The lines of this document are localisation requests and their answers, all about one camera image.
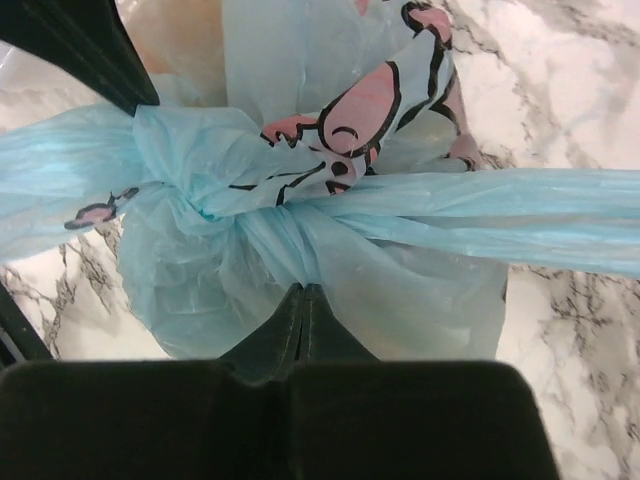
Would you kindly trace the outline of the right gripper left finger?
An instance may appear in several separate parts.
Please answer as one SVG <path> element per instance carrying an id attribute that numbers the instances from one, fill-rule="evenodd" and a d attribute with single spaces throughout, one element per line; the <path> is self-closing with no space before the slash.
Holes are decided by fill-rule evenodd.
<path id="1" fill-rule="evenodd" d="M 304 289 L 218 361 L 59 362 L 1 369 L 5 479 L 266 477 Z"/>

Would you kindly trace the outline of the light blue plastic grocery bag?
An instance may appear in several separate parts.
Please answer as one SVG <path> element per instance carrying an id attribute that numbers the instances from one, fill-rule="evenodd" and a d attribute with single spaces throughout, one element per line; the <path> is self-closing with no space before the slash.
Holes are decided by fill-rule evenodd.
<path id="1" fill-rule="evenodd" d="M 134 314 L 218 357 L 293 285 L 389 359 L 485 358 L 513 263 L 635 277 L 634 171 L 484 167 L 428 1 L 160 3 L 183 29 L 157 106 L 97 103 L 1 137 L 1 258 L 113 220 Z"/>

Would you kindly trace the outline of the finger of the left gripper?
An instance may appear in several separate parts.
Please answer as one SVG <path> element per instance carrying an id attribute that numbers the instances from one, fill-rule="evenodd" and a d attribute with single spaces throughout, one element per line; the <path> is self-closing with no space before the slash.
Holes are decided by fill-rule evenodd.
<path id="1" fill-rule="evenodd" d="M 133 116 L 159 96 L 113 1 L 3 1 L 1 40 Z"/>

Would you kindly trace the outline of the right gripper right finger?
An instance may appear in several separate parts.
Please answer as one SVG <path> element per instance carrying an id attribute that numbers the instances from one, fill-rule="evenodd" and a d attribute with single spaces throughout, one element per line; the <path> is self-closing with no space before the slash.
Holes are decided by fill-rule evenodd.
<path id="1" fill-rule="evenodd" d="M 533 392 L 495 361 L 304 363 L 295 479 L 556 479 Z"/>

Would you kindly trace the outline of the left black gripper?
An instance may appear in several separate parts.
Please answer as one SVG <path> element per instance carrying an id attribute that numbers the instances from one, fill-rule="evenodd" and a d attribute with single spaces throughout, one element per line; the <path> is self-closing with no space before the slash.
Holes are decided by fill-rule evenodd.
<path id="1" fill-rule="evenodd" d="M 53 357 L 4 286 L 0 287 L 1 369 Z"/>

